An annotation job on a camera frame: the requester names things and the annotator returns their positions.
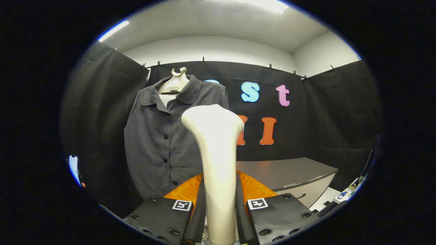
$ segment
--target desk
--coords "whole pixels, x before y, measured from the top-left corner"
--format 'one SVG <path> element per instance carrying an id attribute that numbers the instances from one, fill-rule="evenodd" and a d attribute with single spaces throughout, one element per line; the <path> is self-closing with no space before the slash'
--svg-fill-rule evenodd
<path id="1" fill-rule="evenodd" d="M 302 157 L 275 161 L 237 161 L 236 169 L 260 181 L 277 194 L 291 193 L 306 207 L 330 185 L 337 168 Z"/>

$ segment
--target mannequin hanger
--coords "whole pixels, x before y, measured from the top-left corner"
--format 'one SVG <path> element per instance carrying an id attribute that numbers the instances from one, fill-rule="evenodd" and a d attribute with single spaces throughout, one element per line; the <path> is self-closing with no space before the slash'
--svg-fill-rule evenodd
<path id="1" fill-rule="evenodd" d="M 189 79 L 186 77 L 186 68 L 180 68 L 180 73 L 177 73 L 173 70 L 171 71 L 173 77 L 164 82 L 158 89 L 157 92 L 160 95 L 168 95 L 168 94 L 178 94 L 182 91 L 183 87 L 189 82 Z"/>

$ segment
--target black backdrop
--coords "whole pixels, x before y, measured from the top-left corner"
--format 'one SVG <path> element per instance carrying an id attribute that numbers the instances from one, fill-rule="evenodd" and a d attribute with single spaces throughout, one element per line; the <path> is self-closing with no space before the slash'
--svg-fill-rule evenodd
<path id="1" fill-rule="evenodd" d="M 294 74 L 258 65 L 221 61 L 190 61 L 151 67 L 147 86 L 168 77 L 173 68 L 186 67 L 204 81 L 226 86 L 229 109 L 248 117 L 245 145 L 237 147 L 238 161 L 308 157 L 338 170 L 330 187 L 345 189 L 358 177 L 375 135 L 382 129 L 382 105 L 367 65 L 356 61 L 302 80 Z M 241 84 L 259 84 L 259 99 L 244 102 Z M 284 84 L 290 105 L 279 104 L 276 87 Z M 263 117 L 274 117 L 274 144 L 259 143 Z"/>
<path id="2" fill-rule="evenodd" d="M 186 67 L 187 74 L 193 74 L 204 81 L 214 79 L 227 88 L 229 109 L 237 115 L 248 117 L 244 126 L 245 145 L 237 147 L 238 161 L 266 161 L 304 157 L 307 134 L 306 98 L 301 79 L 285 71 L 273 70 L 258 65 L 233 62 L 198 61 L 180 62 L 151 67 L 147 86 L 171 75 L 173 68 Z M 244 102 L 241 99 L 241 84 L 259 84 L 259 99 Z M 288 107 L 279 104 L 276 87 L 285 84 L 290 91 Z M 261 145 L 263 136 L 262 118 L 277 119 L 272 138 L 274 144 Z"/>
<path id="3" fill-rule="evenodd" d="M 98 203 L 125 217 L 141 199 L 133 186 L 124 152 L 123 129 L 137 92 L 186 67 L 200 80 L 226 86 L 229 109 L 245 115 L 245 145 L 237 160 L 261 161 L 308 157 L 339 169 L 331 187 L 343 190 L 362 171 L 374 136 L 380 133 L 380 102 L 375 82 L 362 61 L 302 81 L 292 73 L 221 61 L 163 64 L 148 70 L 114 52 L 93 45 L 71 75 L 61 103 L 61 139 L 65 157 L 79 157 L 86 191 Z M 244 102 L 241 84 L 259 84 L 259 99 Z M 288 107 L 276 87 L 289 90 Z M 262 118 L 277 119 L 272 145 L 261 145 Z"/>
<path id="4" fill-rule="evenodd" d="M 65 157 L 78 156 L 85 190 L 120 217 L 142 203 L 127 167 L 123 129 L 148 72 L 96 43 L 73 70 L 61 102 Z"/>
<path id="5" fill-rule="evenodd" d="M 304 81 L 308 130 L 306 157 L 338 169 L 330 187 L 342 191 L 359 176 L 375 135 L 382 131 L 382 104 L 363 61 Z"/>

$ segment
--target fluorescent light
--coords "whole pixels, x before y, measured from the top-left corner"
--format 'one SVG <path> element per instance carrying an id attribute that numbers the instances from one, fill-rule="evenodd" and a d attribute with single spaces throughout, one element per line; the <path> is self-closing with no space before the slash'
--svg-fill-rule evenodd
<path id="1" fill-rule="evenodd" d="M 256 5 L 256 6 L 274 11 L 274 12 L 279 13 L 279 14 L 283 14 L 285 9 L 287 9 L 289 7 L 286 4 L 284 4 L 278 0 L 231 0 L 231 1 L 237 1 L 237 2 L 241 2 L 241 3 L 248 3 L 248 4 Z"/>
<path id="2" fill-rule="evenodd" d="M 110 35 L 114 34 L 116 31 L 118 31 L 119 29 L 125 27 L 126 25 L 128 25 L 129 22 L 127 20 L 123 20 L 123 22 L 119 23 L 118 25 L 116 25 L 114 28 L 110 29 L 108 32 L 106 32 L 100 39 L 100 42 L 103 42 L 106 38 L 108 38 Z"/>

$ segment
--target orange padding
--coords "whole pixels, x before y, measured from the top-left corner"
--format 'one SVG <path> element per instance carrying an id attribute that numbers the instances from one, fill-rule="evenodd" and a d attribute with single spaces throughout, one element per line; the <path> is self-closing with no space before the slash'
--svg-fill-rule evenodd
<path id="1" fill-rule="evenodd" d="M 238 171 L 238 174 L 239 178 L 241 178 L 242 195 L 244 196 L 244 205 L 245 211 L 247 211 L 247 215 L 247 200 L 277 196 L 274 191 L 272 191 L 259 181 L 255 180 L 253 177 L 241 171 Z"/>
<path id="2" fill-rule="evenodd" d="M 197 203 L 198 189 L 200 187 L 200 182 L 203 179 L 203 174 L 192 177 L 191 179 L 185 181 L 176 189 L 172 190 L 170 193 L 166 194 L 164 198 L 191 201 L 194 205 L 191 213 L 191 217 L 194 214 L 195 204 Z"/>
<path id="3" fill-rule="evenodd" d="M 277 194 L 266 187 L 264 184 L 255 180 L 253 177 L 241 172 L 237 171 L 239 174 L 239 178 L 241 179 L 242 184 L 242 195 L 244 196 L 244 205 L 245 210 L 247 211 L 247 200 L 248 199 L 258 199 L 258 198 L 267 198 L 274 197 Z M 172 190 L 170 193 L 166 194 L 164 197 L 175 200 L 184 200 L 191 201 L 194 205 L 192 210 L 192 215 L 194 214 L 195 204 L 197 203 L 197 195 L 198 189 L 200 187 L 200 182 L 203 179 L 203 174 L 199 174 L 197 176 L 192 177 L 187 180 L 183 184 L 181 184 L 176 189 Z"/>

